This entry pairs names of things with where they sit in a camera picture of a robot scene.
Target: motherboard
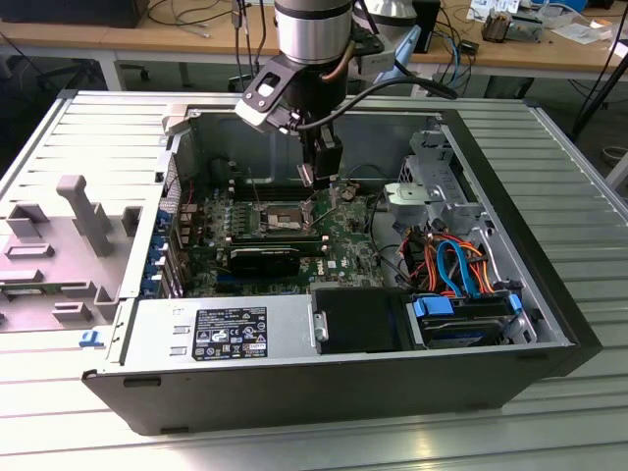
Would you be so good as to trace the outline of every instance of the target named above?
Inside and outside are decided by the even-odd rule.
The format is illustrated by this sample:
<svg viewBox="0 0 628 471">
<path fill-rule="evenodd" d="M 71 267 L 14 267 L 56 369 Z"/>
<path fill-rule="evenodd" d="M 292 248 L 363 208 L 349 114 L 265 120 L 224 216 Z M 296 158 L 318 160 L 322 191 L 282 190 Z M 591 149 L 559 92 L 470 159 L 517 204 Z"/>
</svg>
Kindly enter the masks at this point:
<svg viewBox="0 0 628 471">
<path fill-rule="evenodd" d="M 249 184 L 190 198 L 178 229 L 185 297 L 382 286 L 368 234 L 371 196 L 352 183 L 316 192 Z"/>
</svg>

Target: workbench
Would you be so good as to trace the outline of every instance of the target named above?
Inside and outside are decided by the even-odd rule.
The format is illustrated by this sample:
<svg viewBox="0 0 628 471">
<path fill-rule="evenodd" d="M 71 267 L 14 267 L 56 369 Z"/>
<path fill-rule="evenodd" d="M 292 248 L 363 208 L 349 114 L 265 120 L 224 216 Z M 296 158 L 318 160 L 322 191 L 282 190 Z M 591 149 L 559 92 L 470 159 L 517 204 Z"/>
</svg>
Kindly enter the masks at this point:
<svg viewBox="0 0 628 471">
<path fill-rule="evenodd" d="M 90 175 L 127 176 L 115 191 L 97 185 L 97 194 L 89 197 L 105 206 L 142 205 L 147 188 L 142 178 L 168 145 L 162 115 L 169 105 L 233 107 L 236 101 L 236 95 L 212 93 L 86 91 L 59 98 L 0 182 L 0 217 L 9 201 L 54 193 L 56 180 L 47 175 L 76 162 Z M 402 109 L 412 102 L 374 97 L 357 108 Z M 105 353 L 81 350 L 80 331 L 1 334 L 0 455 L 5 458 L 0 467 L 623 469 L 628 459 L 628 208 L 540 109 L 484 99 L 423 98 L 420 106 L 460 113 L 602 341 L 603 352 L 567 378 L 535 384 L 502 410 L 143 437 L 80 382 L 83 368 L 95 363 L 93 356 Z"/>
<path fill-rule="evenodd" d="M 177 11 L 211 4 L 207 0 L 177 0 Z M 444 2 L 452 25 L 463 38 L 480 44 L 480 52 L 473 66 L 474 75 L 535 77 L 547 79 L 596 79 L 607 57 L 608 42 L 581 45 L 549 31 L 544 32 L 541 44 L 509 41 L 504 44 L 485 42 L 481 37 L 482 24 L 465 20 L 469 0 Z M 220 2 L 215 7 L 185 16 L 196 21 L 225 12 L 231 4 Z M 615 2 L 610 10 L 589 9 L 587 15 L 617 16 L 624 5 Z M 251 46 L 256 49 L 261 37 L 259 8 L 248 9 L 251 23 Z M 174 21 L 169 3 L 157 7 L 153 16 L 165 23 Z M 278 53 L 277 35 L 273 24 L 274 10 L 266 8 L 268 37 L 262 49 L 264 57 Z M 100 63 L 110 90 L 123 90 L 124 79 L 120 61 L 159 61 L 176 63 L 234 64 L 236 62 L 235 33 L 231 17 L 225 15 L 209 22 L 204 38 L 176 26 L 158 25 L 144 18 L 135 29 L 103 26 L 62 26 L 0 23 L 0 30 L 14 41 L 25 54 L 41 57 L 94 59 Z M 243 40 L 240 53 L 245 54 Z M 0 43 L 0 54 L 15 55 L 6 43 Z M 435 38 L 427 54 L 415 54 L 409 69 L 424 78 L 442 72 L 450 61 L 450 53 L 441 38 Z M 613 58 L 609 72 L 618 64 Z"/>
</svg>

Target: wire bundle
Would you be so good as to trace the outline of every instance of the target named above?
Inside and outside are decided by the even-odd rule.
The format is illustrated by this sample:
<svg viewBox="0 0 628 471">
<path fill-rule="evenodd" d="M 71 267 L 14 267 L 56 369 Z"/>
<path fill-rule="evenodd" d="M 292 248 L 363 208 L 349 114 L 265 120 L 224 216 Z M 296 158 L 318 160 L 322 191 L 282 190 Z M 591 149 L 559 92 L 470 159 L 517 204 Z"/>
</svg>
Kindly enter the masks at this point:
<svg viewBox="0 0 628 471">
<path fill-rule="evenodd" d="M 398 252 L 405 253 L 410 249 L 411 244 L 422 248 L 425 259 L 424 262 L 418 264 L 409 277 L 406 277 L 406 282 L 411 286 L 419 290 L 439 293 L 442 296 L 461 297 L 462 290 L 452 280 L 454 274 L 459 272 L 464 291 L 468 295 L 478 297 L 481 294 L 495 292 L 489 279 L 487 257 L 471 242 L 449 233 L 418 235 L 410 231 L 399 246 Z M 456 265 L 449 274 L 445 270 L 445 253 L 453 253 L 457 256 Z M 473 274 L 475 281 L 472 280 L 470 274 Z"/>
<path fill-rule="evenodd" d="M 468 8 L 469 7 L 458 7 L 458 9 L 454 10 L 453 12 L 454 16 L 455 16 L 455 12 L 457 12 L 458 10 L 468 9 Z M 475 64 L 475 56 L 465 53 L 465 55 L 467 56 L 469 60 L 469 66 L 462 73 L 460 73 L 459 69 L 462 63 L 462 60 L 460 57 L 460 42 L 462 41 L 461 34 L 463 34 L 464 32 L 467 32 L 471 27 L 473 27 L 474 22 L 472 20 L 470 22 L 471 27 L 467 28 L 465 31 L 460 33 L 451 24 L 451 19 L 449 18 L 449 14 L 445 10 L 445 8 L 441 7 L 441 12 L 443 12 L 443 15 L 445 16 L 446 23 L 436 22 L 437 29 L 435 29 L 435 34 L 442 37 L 445 40 L 445 49 L 447 50 L 447 52 L 449 52 L 449 54 L 451 54 L 451 59 L 449 60 L 449 63 L 447 64 L 447 67 L 445 68 L 445 72 L 443 73 L 443 76 L 441 77 L 439 82 L 442 84 L 450 85 L 453 89 L 464 87 L 462 90 L 462 95 L 464 95 L 467 92 L 469 82 L 471 81 L 472 69 Z M 449 72 L 449 68 L 451 66 L 453 66 L 453 74 L 451 76 L 451 79 L 447 83 L 445 83 L 445 76 Z M 464 76 L 467 76 L 467 78 L 465 81 L 462 81 Z"/>
</svg>

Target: black cable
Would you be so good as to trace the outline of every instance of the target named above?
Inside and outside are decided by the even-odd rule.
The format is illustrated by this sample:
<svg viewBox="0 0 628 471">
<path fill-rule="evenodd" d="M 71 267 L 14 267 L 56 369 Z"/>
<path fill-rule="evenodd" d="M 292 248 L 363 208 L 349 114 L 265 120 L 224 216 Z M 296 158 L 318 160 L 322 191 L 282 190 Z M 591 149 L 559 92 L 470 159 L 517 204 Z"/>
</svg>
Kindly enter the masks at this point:
<svg viewBox="0 0 628 471">
<path fill-rule="evenodd" d="M 251 79 L 255 77 L 253 72 L 253 59 L 251 56 L 251 37 L 248 24 L 248 16 L 246 15 L 246 8 L 244 8 L 244 0 L 237 0 L 237 6 L 239 7 L 239 13 L 244 18 L 244 37 L 246 38 L 246 53 L 248 55 L 248 68 L 250 69 Z"/>
<path fill-rule="evenodd" d="M 205 23 L 205 22 L 211 22 L 212 20 L 216 20 L 217 18 L 221 18 L 224 17 L 226 15 L 230 15 L 232 13 L 232 10 L 229 9 L 226 12 L 223 13 L 219 13 L 217 15 L 214 15 L 212 17 L 209 18 L 203 18 L 202 20 L 196 20 L 194 22 L 179 22 L 179 23 L 168 23 L 168 22 L 162 22 L 161 20 L 157 20 L 155 17 L 152 16 L 152 11 L 158 7 L 159 5 L 168 2 L 169 0 L 159 0 L 157 3 L 155 3 L 153 6 L 151 6 L 148 9 L 148 12 L 146 13 L 146 15 L 148 16 L 148 19 L 152 22 L 155 22 L 158 25 L 165 25 L 165 26 L 188 26 L 188 25 L 198 25 L 199 23 Z M 251 4 L 247 3 L 244 7 L 248 8 L 250 7 Z"/>
<path fill-rule="evenodd" d="M 442 85 L 433 80 L 428 80 L 426 78 L 420 78 L 420 77 L 390 78 L 388 80 L 380 81 L 379 83 L 375 83 L 374 85 L 369 86 L 367 89 L 355 95 L 353 98 L 351 98 L 351 100 L 348 103 L 345 103 L 344 105 L 342 105 L 334 113 L 327 116 L 326 118 L 323 118 L 322 120 L 316 121 L 314 123 L 308 123 L 307 125 L 292 124 L 290 125 L 290 129 L 292 131 L 299 131 L 299 132 L 316 130 L 321 126 L 328 125 L 336 118 L 339 118 L 344 113 L 346 113 L 351 108 L 353 108 L 355 105 L 357 105 L 360 101 L 362 101 L 364 98 L 366 98 L 369 95 L 372 95 L 376 91 L 382 88 L 386 88 L 387 86 L 399 85 L 402 83 L 408 83 L 411 85 L 419 85 L 423 87 L 424 89 L 426 89 L 427 91 L 429 91 L 430 93 L 440 96 L 441 98 L 446 98 L 448 100 L 455 100 L 458 97 L 458 94 L 455 92 L 455 90 L 452 90 L 448 86 Z"/>
<path fill-rule="evenodd" d="M 13 48 L 14 48 L 14 49 L 18 52 L 18 54 L 20 54 L 20 55 L 21 55 L 21 56 L 22 56 L 22 57 L 23 57 L 23 58 L 24 58 L 24 59 L 25 59 L 25 60 L 26 60 L 26 61 L 30 64 L 30 66 L 31 66 L 31 67 L 33 67 L 33 68 L 37 71 L 37 73 L 38 73 L 38 74 L 40 74 L 43 78 L 45 78 L 45 79 L 46 79 L 46 81 L 47 81 L 48 83 L 50 83 L 50 86 L 52 86 L 52 88 L 53 88 L 53 89 L 54 89 L 57 93 L 59 93 L 59 92 L 61 91 L 61 89 L 60 89 L 60 88 L 59 88 L 59 87 L 55 84 L 55 82 L 54 82 L 54 81 L 52 81 L 52 80 L 51 80 L 51 79 L 50 79 L 50 78 L 49 78 L 49 77 L 48 77 L 45 73 L 43 73 L 43 72 L 41 71 L 41 69 L 39 69 L 39 68 L 35 65 L 35 63 L 31 61 L 31 59 L 29 58 L 29 56 L 27 56 L 24 52 L 22 52 L 22 49 L 20 49 L 20 48 L 19 48 L 19 47 L 18 47 L 18 46 L 17 46 L 17 45 L 16 45 L 16 44 L 15 44 L 15 43 L 11 40 L 11 39 L 9 39 L 9 38 L 5 35 L 5 33 L 4 33 L 4 32 L 0 31 L 0 36 L 2 36 L 2 38 L 3 38 L 5 41 L 7 41 L 7 43 L 8 43 L 11 47 L 13 47 Z"/>
<path fill-rule="evenodd" d="M 467 94 L 467 88 L 469 87 L 469 82 L 471 81 L 471 74 L 473 73 L 472 68 L 475 65 L 475 56 L 472 56 L 471 54 L 467 53 L 467 56 L 469 56 L 469 78 L 467 79 L 467 81 L 464 83 L 464 88 L 462 89 L 462 96 L 465 96 Z"/>
<path fill-rule="evenodd" d="M 244 78 L 242 78 L 242 65 L 239 62 L 239 29 L 235 29 L 235 63 L 237 64 L 237 75 L 239 78 L 239 84 L 244 91 Z"/>
<path fill-rule="evenodd" d="M 357 0 L 357 3 L 360 4 L 360 8 L 362 12 L 364 13 L 364 16 L 366 17 L 366 21 L 369 24 L 369 28 L 371 29 L 371 32 L 373 34 L 379 34 L 380 30 L 377 28 L 377 25 L 375 24 L 375 20 L 373 20 L 373 16 L 371 15 L 371 12 L 369 12 L 369 9 L 366 8 L 366 2 L 364 0 Z"/>
<path fill-rule="evenodd" d="M 615 41 L 613 41 L 612 48 L 610 49 L 610 52 L 608 53 L 608 57 L 606 58 L 606 63 L 604 64 L 604 67 L 603 67 L 602 71 L 600 72 L 600 75 L 598 76 L 598 79 L 596 80 L 596 83 L 593 85 L 593 89 L 589 92 L 589 95 L 587 96 L 585 101 L 582 103 L 582 106 L 580 107 L 580 110 L 578 111 L 578 114 L 576 115 L 576 119 L 575 119 L 575 122 L 574 122 L 574 125 L 573 125 L 573 129 L 572 129 L 572 134 L 576 134 L 575 130 L 578 127 L 580 118 L 581 118 L 583 112 L 585 111 L 585 108 L 587 107 L 587 104 L 589 103 L 589 100 L 591 100 L 593 94 L 596 92 L 596 89 L 598 88 L 598 85 L 602 81 L 602 77 L 604 76 L 604 74 L 606 72 L 606 69 L 608 69 L 608 64 L 610 64 L 610 59 L 614 55 L 615 48 L 617 47 L 617 43 L 619 42 L 619 38 L 621 37 L 621 31 L 623 31 L 623 29 L 624 29 L 624 22 L 626 21 L 626 15 L 627 14 L 628 14 L 628 3 L 626 3 L 626 8 L 624 9 L 624 13 L 621 16 L 621 22 L 619 23 L 619 30 L 618 30 L 618 33 L 617 33 L 617 38 L 616 38 Z"/>
<path fill-rule="evenodd" d="M 377 244 L 375 243 L 375 237 L 373 236 L 375 213 L 377 212 L 377 203 L 383 195 L 384 195 L 384 189 L 382 188 L 382 191 L 380 191 L 380 193 L 377 196 L 377 199 L 375 200 L 375 204 L 373 205 L 373 210 L 371 211 L 371 222 L 369 223 L 369 237 L 371 238 L 371 243 L 373 244 L 373 250 L 375 250 L 375 253 L 379 255 L 380 260 L 382 260 L 389 267 L 391 267 L 395 272 L 397 272 L 406 283 L 410 284 L 410 280 L 405 276 L 405 274 L 401 270 L 396 268 L 393 262 L 391 262 L 388 258 L 384 257 L 384 255 L 382 255 L 382 250 L 384 249 L 379 249 L 377 247 Z"/>
<path fill-rule="evenodd" d="M 443 12 L 443 15 L 445 15 L 445 19 L 447 21 L 447 23 L 443 23 L 443 22 L 436 22 L 437 25 L 442 25 L 445 27 L 449 28 L 450 34 L 448 35 L 451 38 L 451 41 L 453 42 L 453 47 L 458 48 L 458 45 L 460 44 L 460 41 L 462 40 L 462 37 L 460 36 L 460 33 L 458 32 L 458 30 L 453 27 L 453 25 L 451 24 L 451 19 L 449 18 L 449 15 L 447 14 L 447 12 L 445 11 L 445 9 L 443 7 L 441 7 L 441 11 Z M 445 71 L 443 72 L 443 75 L 441 76 L 441 79 L 439 80 L 440 83 L 443 83 L 445 80 L 445 76 L 447 75 L 447 72 L 449 72 L 449 68 L 451 67 L 451 64 L 453 64 L 453 61 L 455 60 L 455 53 L 454 51 L 449 51 L 449 49 L 447 48 L 447 43 L 444 42 L 445 45 L 445 50 L 447 52 L 449 52 L 451 54 L 451 59 L 449 59 L 449 63 L 447 64 L 447 67 L 445 69 Z M 449 80 L 449 82 L 447 83 L 447 85 L 451 84 L 453 82 L 453 75 L 451 76 L 451 79 Z"/>
<path fill-rule="evenodd" d="M 183 10 L 180 13 L 175 14 L 175 17 L 177 17 L 177 20 L 181 20 L 181 15 L 186 15 L 188 13 L 192 13 L 192 12 L 202 12 L 203 10 L 209 10 L 214 8 L 216 5 L 219 4 L 221 0 L 216 0 L 214 3 L 212 3 L 209 7 L 198 7 L 198 8 L 188 8 L 187 10 Z"/>
<path fill-rule="evenodd" d="M 364 168 L 369 168 L 369 169 L 373 169 L 376 172 L 378 172 L 382 177 L 384 177 L 386 180 L 390 180 L 391 178 L 386 175 L 386 172 L 384 172 L 384 170 L 382 170 L 382 167 L 380 167 L 379 165 L 375 165 L 375 164 L 359 164 L 356 165 L 355 167 L 353 167 L 348 175 L 346 176 L 347 180 L 351 180 L 351 176 L 355 173 L 355 171 L 360 170 L 360 169 L 364 169 Z"/>
<path fill-rule="evenodd" d="M 262 53 L 262 48 L 266 43 L 266 12 L 264 10 L 264 0 L 259 0 L 259 10 L 262 17 L 262 40 L 259 42 L 257 48 L 257 54 L 255 54 L 255 74 L 259 74 L 259 55 Z"/>
</svg>

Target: side panel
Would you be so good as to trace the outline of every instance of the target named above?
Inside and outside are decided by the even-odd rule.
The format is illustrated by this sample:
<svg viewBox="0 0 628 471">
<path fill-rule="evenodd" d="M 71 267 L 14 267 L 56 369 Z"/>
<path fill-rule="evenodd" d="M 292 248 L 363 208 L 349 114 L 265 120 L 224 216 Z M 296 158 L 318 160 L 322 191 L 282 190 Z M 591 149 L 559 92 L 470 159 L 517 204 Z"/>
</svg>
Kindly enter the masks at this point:
<svg viewBox="0 0 628 471">
<path fill-rule="evenodd" d="M 134 431 L 158 435 L 498 408 L 569 350 L 82 380 Z"/>
<path fill-rule="evenodd" d="M 498 219 L 496 223 L 505 228 L 565 336 L 578 345 L 569 361 L 548 375 L 566 376 L 602 351 L 602 344 L 460 115 L 455 111 L 446 111 L 444 118 L 455 136 L 455 145 L 464 149 L 464 161 L 476 179 L 477 189 L 484 192 L 493 206 Z"/>
</svg>

